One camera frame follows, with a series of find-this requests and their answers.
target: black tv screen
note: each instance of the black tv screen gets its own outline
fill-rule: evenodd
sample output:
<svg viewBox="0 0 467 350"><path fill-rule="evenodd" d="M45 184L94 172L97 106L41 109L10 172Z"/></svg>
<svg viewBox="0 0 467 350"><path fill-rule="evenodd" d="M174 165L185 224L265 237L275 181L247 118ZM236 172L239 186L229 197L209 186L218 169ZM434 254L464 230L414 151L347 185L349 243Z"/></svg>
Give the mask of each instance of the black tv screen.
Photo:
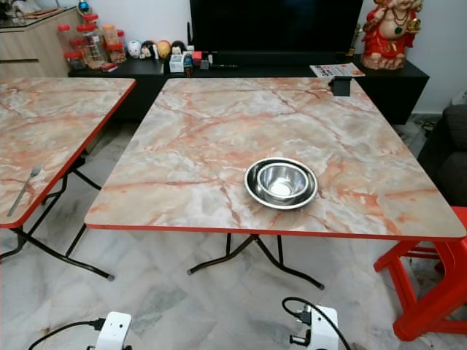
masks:
<svg viewBox="0 0 467 350"><path fill-rule="evenodd" d="M190 0L197 50L346 52L363 0Z"/></svg>

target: red stool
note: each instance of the red stool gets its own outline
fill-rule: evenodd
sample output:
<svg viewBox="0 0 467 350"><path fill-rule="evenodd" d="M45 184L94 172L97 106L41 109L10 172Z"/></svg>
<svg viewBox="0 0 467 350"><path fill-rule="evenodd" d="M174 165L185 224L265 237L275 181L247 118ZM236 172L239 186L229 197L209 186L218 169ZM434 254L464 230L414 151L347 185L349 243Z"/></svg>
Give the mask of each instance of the red stool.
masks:
<svg viewBox="0 0 467 350"><path fill-rule="evenodd" d="M467 227L467 208L452 208ZM389 268L403 314L394 323L394 333L413 341L426 332L467 334L467 322L448 321L457 308L467 303L467 238L445 243L433 242L435 249L417 247L419 241L403 241L374 264L376 272ZM441 259L444 279L417 300L401 257Z"/></svg>

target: stainless steel bowl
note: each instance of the stainless steel bowl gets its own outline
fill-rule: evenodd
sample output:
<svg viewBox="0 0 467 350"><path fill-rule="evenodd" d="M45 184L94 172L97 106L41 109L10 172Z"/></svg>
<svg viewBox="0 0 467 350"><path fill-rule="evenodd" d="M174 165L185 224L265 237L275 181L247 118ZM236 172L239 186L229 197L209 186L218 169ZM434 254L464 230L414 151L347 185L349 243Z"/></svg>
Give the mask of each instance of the stainless steel bowl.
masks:
<svg viewBox="0 0 467 350"><path fill-rule="evenodd" d="M262 167L257 182L267 198L276 201L299 198L309 186L305 171L289 163L270 163Z"/></svg>
<svg viewBox="0 0 467 350"><path fill-rule="evenodd" d="M287 163L301 169L306 174L306 177L309 181L309 186L307 187L305 193L298 198L291 198L282 201L268 197L258 184L258 174L264 166L267 166L268 164L272 163ZM244 184L247 188L248 193L257 202L269 208L280 210L291 210L301 208L302 206L305 206L308 203L310 203L316 197L316 194L318 192L318 180L313 170L311 170L304 164L297 162L296 160L282 157L266 158L259 160L256 163L253 163L245 172Z"/></svg>

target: red statue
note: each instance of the red statue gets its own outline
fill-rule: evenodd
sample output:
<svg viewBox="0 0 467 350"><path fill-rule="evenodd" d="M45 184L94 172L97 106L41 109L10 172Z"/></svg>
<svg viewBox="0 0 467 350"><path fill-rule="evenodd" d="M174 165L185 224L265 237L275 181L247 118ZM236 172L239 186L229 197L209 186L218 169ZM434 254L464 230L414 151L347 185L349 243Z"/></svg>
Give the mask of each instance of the red statue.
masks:
<svg viewBox="0 0 467 350"><path fill-rule="evenodd" d="M423 0L374 0L378 5L368 14L363 27L365 52L362 64L370 69L401 69L406 62L406 47L412 47L420 32L416 13Z"/></svg>

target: black cabinet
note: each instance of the black cabinet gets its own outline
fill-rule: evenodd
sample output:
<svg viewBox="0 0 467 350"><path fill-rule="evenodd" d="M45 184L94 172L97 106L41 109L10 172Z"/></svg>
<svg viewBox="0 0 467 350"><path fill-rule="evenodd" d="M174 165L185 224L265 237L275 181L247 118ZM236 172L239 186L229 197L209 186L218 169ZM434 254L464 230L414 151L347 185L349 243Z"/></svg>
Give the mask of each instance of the black cabinet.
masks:
<svg viewBox="0 0 467 350"><path fill-rule="evenodd" d="M412 113L429 76L412 63L407 62L404 69L398 71L372 71L359 64L360 57L354 62L365 72L365 77L357 78L373 103L391 124L405 124ZM69 73L70 77L111 77L134 78L136 87L128 95L112 116L113 120L140 122L161 91L165 81L184 77L183 74L163 73L160 61L135 60L129 58L118 69L104 73L101 71L79 71ZM306 65L294 66L240 66L229 71L193 72L195 78L232 78L232 77L314 77Z"/></svg>

